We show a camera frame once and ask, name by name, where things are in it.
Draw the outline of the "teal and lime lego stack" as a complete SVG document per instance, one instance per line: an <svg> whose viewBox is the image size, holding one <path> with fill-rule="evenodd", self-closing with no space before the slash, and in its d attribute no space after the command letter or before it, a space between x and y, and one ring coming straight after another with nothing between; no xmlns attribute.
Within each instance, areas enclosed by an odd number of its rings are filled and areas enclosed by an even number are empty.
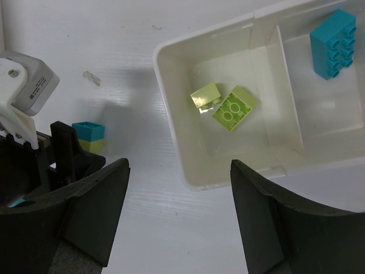
<svg viewBox="0 0 365 274"><path fill-rule="evenodd" d="M92 122L73 123L79 143L87 152L99 154L104 147L105 126Z"/></svg>

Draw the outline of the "lime rounded lego brick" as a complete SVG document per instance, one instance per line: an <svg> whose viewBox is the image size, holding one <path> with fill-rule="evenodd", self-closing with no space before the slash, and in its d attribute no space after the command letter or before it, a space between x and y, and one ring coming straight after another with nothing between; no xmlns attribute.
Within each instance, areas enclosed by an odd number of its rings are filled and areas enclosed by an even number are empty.
<svg viewBox="0 0 365 274"><path fill-rule="evenodd" d="M215 83L210 83L190 95L196 108L206 110L221 101L221 94Z"/></svg>

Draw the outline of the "long teal lego brick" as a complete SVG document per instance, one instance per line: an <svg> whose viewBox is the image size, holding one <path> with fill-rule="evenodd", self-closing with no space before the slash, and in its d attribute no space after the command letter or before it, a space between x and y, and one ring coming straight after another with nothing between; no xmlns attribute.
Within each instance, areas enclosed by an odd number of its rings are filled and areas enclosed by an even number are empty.
<svg viewBox="0 0 365 274"><path fill-rule="evenodd" d="M335 78L353 63L356 16L337 10L310 32L314 72L325 80Z"/></svg>

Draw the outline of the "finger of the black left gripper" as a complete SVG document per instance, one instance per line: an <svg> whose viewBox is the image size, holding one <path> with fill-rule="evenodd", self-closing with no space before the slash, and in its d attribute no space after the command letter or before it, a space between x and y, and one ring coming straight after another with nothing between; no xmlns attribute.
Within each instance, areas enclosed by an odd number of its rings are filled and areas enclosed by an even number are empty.
<svg viewBox="0 0 365 274"><path fill-rule="evenodd" d="M60 121L51 124L50 128L59 187L86 178L104 167L105 157L82 149L74 128Z"/></svg>

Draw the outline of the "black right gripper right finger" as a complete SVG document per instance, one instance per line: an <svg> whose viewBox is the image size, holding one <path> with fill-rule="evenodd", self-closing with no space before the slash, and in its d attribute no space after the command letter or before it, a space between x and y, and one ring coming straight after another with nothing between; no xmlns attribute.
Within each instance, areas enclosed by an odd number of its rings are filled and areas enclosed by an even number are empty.
<svg viewBox="0 0 365 274"><path fill-rule="evenodd" d="M304 198L239 160L230 180L249 273L364 272L364 213Z"/></svg>

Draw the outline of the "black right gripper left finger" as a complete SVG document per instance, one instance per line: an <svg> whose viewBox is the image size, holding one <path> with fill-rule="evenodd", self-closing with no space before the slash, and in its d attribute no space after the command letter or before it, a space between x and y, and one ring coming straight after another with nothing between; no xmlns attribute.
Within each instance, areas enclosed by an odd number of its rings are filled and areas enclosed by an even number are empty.
<svg viewBox="0 0 365 274"><path fill-rule="evenodd" d="M61 242L106 267L129 175L122 158L29 202L1 207L1 273L47 273Z"/></svg>

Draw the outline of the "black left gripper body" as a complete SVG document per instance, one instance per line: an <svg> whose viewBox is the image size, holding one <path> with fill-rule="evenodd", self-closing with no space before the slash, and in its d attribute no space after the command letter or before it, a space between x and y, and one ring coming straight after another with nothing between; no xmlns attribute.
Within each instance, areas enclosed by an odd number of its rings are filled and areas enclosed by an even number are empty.
<svg viewBox="0 0 365 274"><path fill-rule="evenodd" d="M51 135L37 132L38 149L19 143L1 126L1 206L57 189Z"/></svg>

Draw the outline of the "small lime lego brick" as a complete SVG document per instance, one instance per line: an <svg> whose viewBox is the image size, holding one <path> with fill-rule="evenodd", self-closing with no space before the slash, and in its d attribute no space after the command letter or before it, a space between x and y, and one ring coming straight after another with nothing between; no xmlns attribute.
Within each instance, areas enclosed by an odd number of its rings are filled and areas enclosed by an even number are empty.
<svg viewBox="0 0 365 274"><path fill-rule="evenodd" d="M233 131L257 106L258 99L247 89L235 86L213 113L213 119Z"/></svg>

